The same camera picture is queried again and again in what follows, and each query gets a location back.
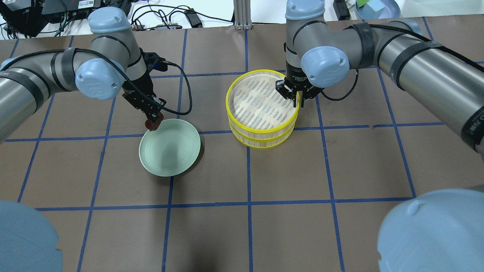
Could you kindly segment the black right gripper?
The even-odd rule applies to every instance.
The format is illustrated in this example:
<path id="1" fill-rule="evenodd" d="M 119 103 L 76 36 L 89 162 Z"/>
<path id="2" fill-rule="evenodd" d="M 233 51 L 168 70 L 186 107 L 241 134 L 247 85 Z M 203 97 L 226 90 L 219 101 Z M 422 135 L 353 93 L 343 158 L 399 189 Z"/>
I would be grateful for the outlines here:
<path id="1" fill-rule="evenodd" d="M 323 88 L 312 85 L 301 68 L 286 62 L 286 76 L 277 80 L 275 89 L 286 100 L 293 100 L 293 107 L 304 107 L 304 101 L 322 93 Z"/>

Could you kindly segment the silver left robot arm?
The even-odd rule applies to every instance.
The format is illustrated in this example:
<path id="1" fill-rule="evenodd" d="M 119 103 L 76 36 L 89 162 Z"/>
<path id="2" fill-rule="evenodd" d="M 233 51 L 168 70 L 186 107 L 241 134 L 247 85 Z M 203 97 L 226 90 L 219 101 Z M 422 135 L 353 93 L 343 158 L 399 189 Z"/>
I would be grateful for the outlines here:
<path id="1" fill-rule="evenodd" d="M 159 128 L 166 101 L 154 93 L 150 71 L 166 71 L 164 59 L 138 46 L 126 14 L 117 7 L 97 9 L 87 21 L 95 35 L 89 49 L 33 52 L 2 63 L 2 142 L 60 92 L 79 91 L 93 99 L 109 100 L 123 91 L 123 98 L 146 115 L 146 128 Z"/>

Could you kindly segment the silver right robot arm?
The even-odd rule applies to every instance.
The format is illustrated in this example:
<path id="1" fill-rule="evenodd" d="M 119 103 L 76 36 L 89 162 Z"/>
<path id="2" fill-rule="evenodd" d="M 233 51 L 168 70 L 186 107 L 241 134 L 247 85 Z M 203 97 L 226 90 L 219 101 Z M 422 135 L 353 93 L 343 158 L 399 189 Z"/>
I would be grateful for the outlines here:
<path id="1" fill-rule="evenodd" d="M 366 22 L 333 32 L 323 0 L 286 3 L 286 76 L 275 88 L 285 99 L 323 94 L 350 70 L 377 66 L 462 141 L 483 154 L 483 67 L 418 34 L 417 23 Z"/>

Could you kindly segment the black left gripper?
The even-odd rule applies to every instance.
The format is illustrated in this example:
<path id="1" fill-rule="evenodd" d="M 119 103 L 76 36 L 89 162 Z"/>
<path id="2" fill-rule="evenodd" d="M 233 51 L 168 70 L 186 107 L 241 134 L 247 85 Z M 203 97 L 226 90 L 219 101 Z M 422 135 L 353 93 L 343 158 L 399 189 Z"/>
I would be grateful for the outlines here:
<path id="1" fill-rule="evenodd" d="M 150 118 L 157 118 L 166 105 L 166 100 L 158 98 L 154 93 L 154 85 L 149 74 L 124 82 L 122 88 L 125 100 L 137 110 L 150 114 Z"/>

